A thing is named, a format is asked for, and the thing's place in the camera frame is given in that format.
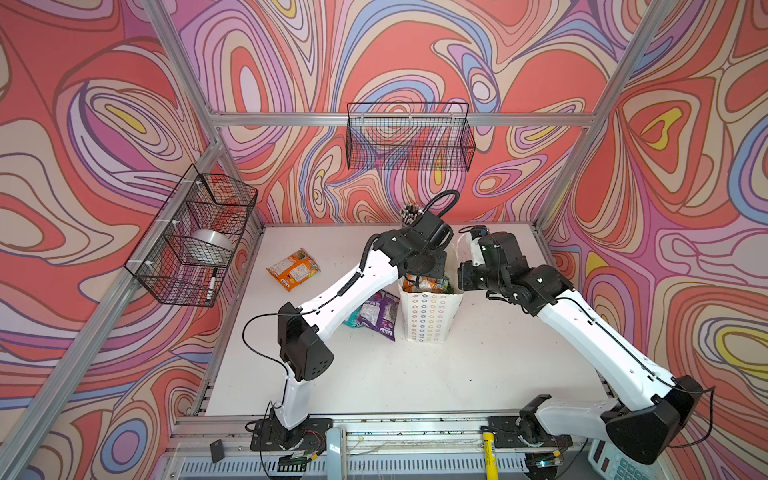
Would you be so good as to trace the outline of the silver tape roll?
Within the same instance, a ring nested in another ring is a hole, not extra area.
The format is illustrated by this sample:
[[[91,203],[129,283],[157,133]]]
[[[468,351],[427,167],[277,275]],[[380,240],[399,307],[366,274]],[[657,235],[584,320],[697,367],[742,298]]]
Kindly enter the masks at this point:
[[[198,229],[186,240],[184,253],[192,264],[225,267],[234,253],[233,242],[224,234],[211,229]]]

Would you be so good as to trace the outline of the black marker pen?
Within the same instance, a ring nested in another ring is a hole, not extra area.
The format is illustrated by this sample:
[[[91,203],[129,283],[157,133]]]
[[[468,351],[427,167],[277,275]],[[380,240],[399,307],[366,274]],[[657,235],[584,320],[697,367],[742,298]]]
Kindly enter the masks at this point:
[[[211,302],[213,300],[213,297],[216,293],[216,282],[217,282],[217,276],[218,276],[218,269],[216,267],[213,268],[212,274],[208,283],[208,287],[206,290],[206,301]]]

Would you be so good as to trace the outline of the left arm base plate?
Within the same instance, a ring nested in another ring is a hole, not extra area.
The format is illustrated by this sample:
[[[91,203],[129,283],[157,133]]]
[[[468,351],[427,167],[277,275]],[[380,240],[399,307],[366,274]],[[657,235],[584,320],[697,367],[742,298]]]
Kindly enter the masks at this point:
[[[267,418],[248,422],[245,430],[251,434],[251,451],[321,454],[326,450],[326,433],[332,427],[331,418],[309,417],[293,429],[286,429],[276,418]]]

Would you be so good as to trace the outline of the orange snack packet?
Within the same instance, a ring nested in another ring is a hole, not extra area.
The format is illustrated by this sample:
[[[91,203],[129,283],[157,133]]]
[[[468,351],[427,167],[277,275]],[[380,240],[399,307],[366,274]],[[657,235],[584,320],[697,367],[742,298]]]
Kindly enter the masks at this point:
[[[308,252],[300,248],[268,267],[267,272],[286,291],[291,291],[319,273],[320,268]]]
[[[450,279],[444,276],[440,279],[417,275],[406,275],[403,278],[402,290],[406,293],[452,294]]]

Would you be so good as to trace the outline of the pencil cup with pencils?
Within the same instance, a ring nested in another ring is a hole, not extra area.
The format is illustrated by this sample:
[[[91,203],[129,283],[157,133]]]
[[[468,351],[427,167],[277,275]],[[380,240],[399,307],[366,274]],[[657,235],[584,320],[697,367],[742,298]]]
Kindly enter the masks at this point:
[[[401,208],[399,215],[403,227],[414,227],[423,216],[423,208],[415,204],[406,204]]]

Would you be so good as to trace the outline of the purple snack packet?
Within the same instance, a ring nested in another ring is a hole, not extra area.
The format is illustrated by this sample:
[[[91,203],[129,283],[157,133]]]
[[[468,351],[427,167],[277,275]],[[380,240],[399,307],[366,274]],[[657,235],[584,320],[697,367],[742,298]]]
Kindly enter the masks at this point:
[[[398,296],[380,290],[361,305],[356,321],[385,338],[395,341],[399,303]]]

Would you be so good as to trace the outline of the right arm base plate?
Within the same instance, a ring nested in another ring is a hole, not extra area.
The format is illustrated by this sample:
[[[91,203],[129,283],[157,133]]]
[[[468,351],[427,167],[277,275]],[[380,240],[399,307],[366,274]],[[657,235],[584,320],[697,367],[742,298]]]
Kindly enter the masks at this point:
[[[524,449],[531,452],[568,450],[573,440],[568,435],[553,436],[541,434],[537,440],[527,439],[519,425],[520,418],[512,416],[490,416],[487,418],[485,431],[494,435],[495,446],[503,449]]]

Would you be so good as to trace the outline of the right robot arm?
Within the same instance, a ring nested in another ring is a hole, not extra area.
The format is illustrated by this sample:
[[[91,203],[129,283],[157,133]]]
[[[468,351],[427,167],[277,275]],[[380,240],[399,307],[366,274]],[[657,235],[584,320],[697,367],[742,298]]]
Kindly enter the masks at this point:
[[[576,435],[612,443],[631,460],[653,464],[692,416],[704,388],[652,361],[603,320],[573,284],[550,265],[531,267],[517,238],[486,226],[464,227],[458,282],[489,301],[516,305],[558,332],[597,371],[612,400],[565,401],[540,394],[519,412],[522,440]]]

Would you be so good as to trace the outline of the yellow marker pen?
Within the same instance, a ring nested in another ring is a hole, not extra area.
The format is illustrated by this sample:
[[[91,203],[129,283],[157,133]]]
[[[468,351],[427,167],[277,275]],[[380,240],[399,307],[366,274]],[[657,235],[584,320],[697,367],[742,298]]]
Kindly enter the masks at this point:
[[[494,453],[494,434],[491,431],[483,430],[482,443],[483,443],[486,479],[498,480],[499,471],[498,471],[497,459]]]

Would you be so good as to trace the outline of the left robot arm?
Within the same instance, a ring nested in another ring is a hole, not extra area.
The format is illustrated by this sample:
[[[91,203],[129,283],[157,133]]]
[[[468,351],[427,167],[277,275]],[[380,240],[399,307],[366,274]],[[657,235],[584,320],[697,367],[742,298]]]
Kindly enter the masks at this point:
[[[453,229],[440,216],[419,214],[409,225],[374,234],[357,264],[315,298],[278,311],[280,360],[288,369],[285,392],[275,417],[290,431],[309,417],[311,382],[331,366],[326,345],[354,310],[379,290],[406,276],[438,278],[445,273]]]

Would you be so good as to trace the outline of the white patterned paper bag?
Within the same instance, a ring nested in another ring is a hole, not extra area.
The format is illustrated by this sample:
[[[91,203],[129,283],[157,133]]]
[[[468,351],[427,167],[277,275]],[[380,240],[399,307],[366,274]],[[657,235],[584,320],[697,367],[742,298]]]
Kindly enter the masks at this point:
[[[450,279],[452,294],[406,293],[399,280],[400,313],[404,321],[405,338],[418,343],[444,343],[461,306],[464,292],[459,286],[457,241],[447,247],[445,274]]]

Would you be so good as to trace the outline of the white calculator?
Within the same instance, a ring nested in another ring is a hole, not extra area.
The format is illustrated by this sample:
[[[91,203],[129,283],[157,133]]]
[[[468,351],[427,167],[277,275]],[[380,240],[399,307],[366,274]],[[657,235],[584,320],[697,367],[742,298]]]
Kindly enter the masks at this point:
[[[644,465],[626,456],[612,443],[591,440],[587,459],[593,470],[608,480],[653,480],[661,470],[655,465]]]

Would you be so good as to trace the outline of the teal snack packet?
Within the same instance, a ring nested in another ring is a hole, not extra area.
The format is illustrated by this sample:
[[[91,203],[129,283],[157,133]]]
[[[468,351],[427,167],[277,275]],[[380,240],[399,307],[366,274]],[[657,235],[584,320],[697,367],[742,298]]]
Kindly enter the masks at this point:
[[[361,328],[364,326],[364,324],[359,320],[359,314],[360,314],[361,308],[356,308],[349,317],[343,321],[343,324],[350,327],[350,328]]]

